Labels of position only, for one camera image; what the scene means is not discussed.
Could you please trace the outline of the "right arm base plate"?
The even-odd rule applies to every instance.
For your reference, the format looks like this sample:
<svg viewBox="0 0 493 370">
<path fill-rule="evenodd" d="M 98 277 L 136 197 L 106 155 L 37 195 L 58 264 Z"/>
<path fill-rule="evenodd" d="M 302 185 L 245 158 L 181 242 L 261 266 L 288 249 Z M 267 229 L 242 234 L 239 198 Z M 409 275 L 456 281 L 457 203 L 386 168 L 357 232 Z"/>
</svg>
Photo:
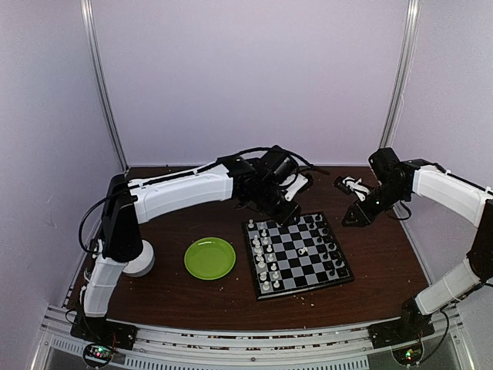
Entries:
<svg viewBox="0 0 493 370">
<path fill-rule="evenodd" d="M 430 322 L 411 326 L 401 319 L 372 324 L 367 330 L 374 349 L 417 341 L 434 334 L 434 326 Z"/>
</svg>

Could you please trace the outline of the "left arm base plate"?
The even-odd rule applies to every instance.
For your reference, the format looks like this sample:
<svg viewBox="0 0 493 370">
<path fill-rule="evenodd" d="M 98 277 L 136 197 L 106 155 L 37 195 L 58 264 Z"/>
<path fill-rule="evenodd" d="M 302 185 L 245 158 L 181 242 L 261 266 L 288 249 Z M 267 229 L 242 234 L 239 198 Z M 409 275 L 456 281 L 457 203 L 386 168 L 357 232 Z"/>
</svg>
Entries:
<svg viewBox="0 0 493 370">
<path fill-rule="evenodd" d="M 75 317 L 70 335 L 108 348 L 132 350 L 138 328 L 135 325 L 109 321 L 106 318 Z"/>
</svg>

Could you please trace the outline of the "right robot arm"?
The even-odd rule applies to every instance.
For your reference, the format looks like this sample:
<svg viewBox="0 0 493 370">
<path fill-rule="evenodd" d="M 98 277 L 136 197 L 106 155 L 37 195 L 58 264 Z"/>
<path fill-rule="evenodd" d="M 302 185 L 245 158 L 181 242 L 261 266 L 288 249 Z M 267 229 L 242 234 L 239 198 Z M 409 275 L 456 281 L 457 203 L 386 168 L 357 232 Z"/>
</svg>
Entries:
<svg viewBox="0 0 493 370">
<path fill-rule="evenodd" d="M 492 280 L 492 179 L 451 170 L 424 159 L 401 160 L 390 147 L 368 158 L 370 185 L 362 175 L 342 175 L 334 186 L 353 200 L 344 227 L 368 227 L 390 217 L 404 228 L 428 286 L 410 296 L 395 319 L 371 325 L 371 336 L 405 341 L 434 330 L 431 318 L 464 301 Z M 483 185 L 476 184 L 481 178 Z"/>
</svg>

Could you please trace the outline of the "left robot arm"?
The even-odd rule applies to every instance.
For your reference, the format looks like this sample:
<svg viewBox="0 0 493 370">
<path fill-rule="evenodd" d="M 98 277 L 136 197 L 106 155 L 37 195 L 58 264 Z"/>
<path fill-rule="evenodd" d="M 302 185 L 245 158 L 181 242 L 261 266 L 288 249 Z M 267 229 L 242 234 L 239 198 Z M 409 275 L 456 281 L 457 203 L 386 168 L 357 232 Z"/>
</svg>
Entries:
<svg viewBox="0 0 493 370">
<path fill-rule="evenodd" d="M 176 210 L 230 199 L 254 205 L 281 226 L 299 219 L 294 198 L 310 186 L 310 179 L 301 174 L 289 150 L 275 145 L 262 151 L 260 158 L 246 159 L 238 152 L 161 177 L 127 180 L 120 174 L 110 180 L 106 197 L 95 205 L 102 210 L 102 229 L 90 249 L 96 264 L 81 300 L 79 325 L 86 335 L 94 342 L 110 336 L 110 324 L 102 318 L 125 267 L 137 261 L 153 265 L 153 255 L 144 252 L 140 225 Z"/>
</svg>

